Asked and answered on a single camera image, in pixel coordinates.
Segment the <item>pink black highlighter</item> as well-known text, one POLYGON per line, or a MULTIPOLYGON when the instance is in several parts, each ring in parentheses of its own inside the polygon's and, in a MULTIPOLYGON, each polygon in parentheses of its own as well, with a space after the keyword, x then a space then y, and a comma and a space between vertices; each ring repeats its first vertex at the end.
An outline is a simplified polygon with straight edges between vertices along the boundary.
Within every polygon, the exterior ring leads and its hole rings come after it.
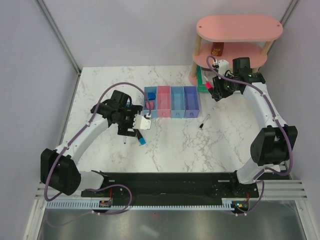
POLYGON ((214 88, 211 85, 211 83, 210 82, 206 82, 204 85, 205 85, 206 89, 208 90, 208 92, 212 95, 214 93, 214 88))

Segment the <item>purple drawer bin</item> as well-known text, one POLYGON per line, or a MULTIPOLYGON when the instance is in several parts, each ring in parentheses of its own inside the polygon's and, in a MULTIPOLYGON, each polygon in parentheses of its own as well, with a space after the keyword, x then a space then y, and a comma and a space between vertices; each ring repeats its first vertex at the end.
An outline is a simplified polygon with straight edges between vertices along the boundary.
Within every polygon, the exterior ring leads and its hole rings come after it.
POLYGON ((197 118, 200 113, 198 90, 195 86, 184 87, 185 118, 197 118))

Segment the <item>pink eraser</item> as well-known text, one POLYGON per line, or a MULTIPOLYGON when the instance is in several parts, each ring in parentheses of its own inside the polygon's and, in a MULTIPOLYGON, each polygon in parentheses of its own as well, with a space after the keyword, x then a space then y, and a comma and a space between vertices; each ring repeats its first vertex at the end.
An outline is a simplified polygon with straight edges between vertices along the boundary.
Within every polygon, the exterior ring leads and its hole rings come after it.
POLYGON ((155 103, 153 100, 147 101, 145 103, 145 107, 147 110, 154 110, 155 109, 155 103))

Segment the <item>black pen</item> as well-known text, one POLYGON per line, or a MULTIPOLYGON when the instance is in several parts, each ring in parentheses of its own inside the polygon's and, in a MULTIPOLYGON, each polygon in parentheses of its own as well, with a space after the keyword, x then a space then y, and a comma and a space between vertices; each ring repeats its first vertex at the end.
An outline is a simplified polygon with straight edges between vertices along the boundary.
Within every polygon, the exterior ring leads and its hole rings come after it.
POLYGON ((203 129, 204 124, 206 123, 206 121, 207 121, 210 117, 211 117, 210 114, 207 114, 207 115, 205 116, 205 118, 203 119, 203 121, 200 123, 200 125, 199 125, 199 127, 198 127, 199 130, 202 130, 202 129, 203 129))

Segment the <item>blue black highlighter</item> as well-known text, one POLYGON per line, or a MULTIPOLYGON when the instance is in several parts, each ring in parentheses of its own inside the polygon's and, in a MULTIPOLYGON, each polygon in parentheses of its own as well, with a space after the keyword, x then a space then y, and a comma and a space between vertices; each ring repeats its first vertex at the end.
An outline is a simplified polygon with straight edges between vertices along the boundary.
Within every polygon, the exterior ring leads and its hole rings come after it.
POLYGON ((140 144, 141 146, 143 146, 143 145, 146 144, 146 140, 145 140, 145 138, 144 138, 143 136, 138 136, 137 139, 138 139, 139 144, 140 144))

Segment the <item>blue white eraser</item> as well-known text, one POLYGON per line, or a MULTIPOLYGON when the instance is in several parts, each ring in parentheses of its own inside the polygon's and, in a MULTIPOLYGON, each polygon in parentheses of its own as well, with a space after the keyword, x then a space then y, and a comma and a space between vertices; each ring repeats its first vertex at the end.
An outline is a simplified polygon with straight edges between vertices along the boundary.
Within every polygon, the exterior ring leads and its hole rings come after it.
POLYGON ((148 93, 147 93, 147 98, 148 98, 149 101, 155 100, 155 99, 156 99, 156 93, 154 93, 154 92, 148 92, 148 93))

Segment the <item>pink drawer bin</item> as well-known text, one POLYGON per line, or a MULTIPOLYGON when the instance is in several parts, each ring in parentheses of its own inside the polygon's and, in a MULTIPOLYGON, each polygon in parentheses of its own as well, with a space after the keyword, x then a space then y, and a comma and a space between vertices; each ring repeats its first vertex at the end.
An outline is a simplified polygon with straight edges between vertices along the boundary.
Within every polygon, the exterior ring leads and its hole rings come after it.
POLYGON ((157 116, 171 117, 171 87, 169 85, 157 87, 157 116))

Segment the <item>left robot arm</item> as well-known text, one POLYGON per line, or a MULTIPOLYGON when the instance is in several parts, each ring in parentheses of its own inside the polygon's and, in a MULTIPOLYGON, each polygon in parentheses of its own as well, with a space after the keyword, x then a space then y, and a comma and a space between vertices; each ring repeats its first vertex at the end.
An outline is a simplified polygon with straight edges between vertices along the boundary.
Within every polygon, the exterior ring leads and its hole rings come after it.
POLYGON ((92 189, 99 197, 106 196, 110 185, 104 181, 103 173, 79 171, 77 164, 94 140, 113 124, 118 127, 118 135, 140 140, 142 135, 134 128, 134 118, 142 110, 143 106, 134 105, 128 94, 114 90, 111 98, 92 107, 87 123, 74 137, 41 153, 40 181, 67 196, 86 189, 92 189))

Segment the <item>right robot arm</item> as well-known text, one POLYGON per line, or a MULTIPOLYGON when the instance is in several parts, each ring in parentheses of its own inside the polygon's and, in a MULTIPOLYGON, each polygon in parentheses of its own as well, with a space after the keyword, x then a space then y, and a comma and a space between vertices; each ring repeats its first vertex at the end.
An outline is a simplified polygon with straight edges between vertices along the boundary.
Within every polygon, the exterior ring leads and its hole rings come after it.
POLYGON ((212 55, 206 58, 209 69, 215 74, 205 87, 216 101, 226 99, 240 92, 251 103, 259 126, 259 133, 250 145, 250 158, 235 172, 236 180, 229 184, 229 191, 235 197, 247 191, 247 184, 253 184, 269 170, 279 176, 287 176, 293 168, 293 147, 298 130, 289 126, 273 104, 263 75, 254 72, 248 57, 235 58, 234 70, 229 71, 229 62, 216 60, 212 55))

